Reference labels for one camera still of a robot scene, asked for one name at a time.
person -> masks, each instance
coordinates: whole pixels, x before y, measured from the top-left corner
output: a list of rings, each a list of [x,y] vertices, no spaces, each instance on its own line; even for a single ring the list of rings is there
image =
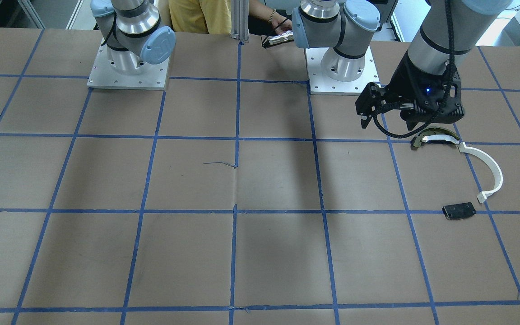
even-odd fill
[[[172,26],[176,32],[227,34],[232,29],[231,0],[169,0]],[[274,29],[286,17],[258,0],[250,0],[251,17],[266,22]],[[290,20],[276,29],[278,35],[293,28]]]

small black object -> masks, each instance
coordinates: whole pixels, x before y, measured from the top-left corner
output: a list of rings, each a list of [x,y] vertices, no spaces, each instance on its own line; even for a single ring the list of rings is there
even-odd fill
[[[466,202],[445,205],[442,207],[442,212],[444,213],[444,216],[446,216],[447,219],[458,220],[474,216],[477,211],[475,211],[473,203]]]

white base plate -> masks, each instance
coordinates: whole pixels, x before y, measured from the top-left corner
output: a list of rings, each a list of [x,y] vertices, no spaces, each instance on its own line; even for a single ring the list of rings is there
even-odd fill
[[[144,64],[140,74],[120,74],[111,66],[107,45],[97,50],[87,86],[99,89],[165,90],[170,59],[161,64]]]
[[[318,47],[314,49],[306,49],[306,62],[308,68],[308,76],[310,78],[310,93],[319,95],[354,95],[358,96],[365,88],[367,83],[374,82],[380,84],[378,73],[376,72],[376,64],[372,57],[370,47],[367,49],[365,56],[367,63],[360,78],[353,82],[340,82],[326,75],[320,67],[320,62],[327,47]]]

tiled surface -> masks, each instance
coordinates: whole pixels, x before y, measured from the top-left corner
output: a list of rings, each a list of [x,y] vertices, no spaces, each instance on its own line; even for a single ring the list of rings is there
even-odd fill
[[[0,324],[520,324],[520,49],[460,68],[484,205],[482,162],[362,130],[293,44],[177,36],[165,94],[89,92],[99,32],[0,29]]]

person's arm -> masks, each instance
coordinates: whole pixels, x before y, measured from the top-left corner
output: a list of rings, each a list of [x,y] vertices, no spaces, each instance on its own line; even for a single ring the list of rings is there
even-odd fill
[[[258,0],[250,0],[248,4],[248,12],[251,16],[256,17],[258,19],[264,20],[267,23],[269,23],[272,28],[275,28],[280,23],[282,23],[284,20],[286,20],[286,17],[282,16],[281,14],[277,13],[276,10],[273,10],[269,8],[268,6],[262,4]],[[285,31],[289,31],[293,28],[293,24],[290,20],[287,20],[285,23],[283,23],[280,27],[276,29],[276,33],[278,35],[284,33]]]

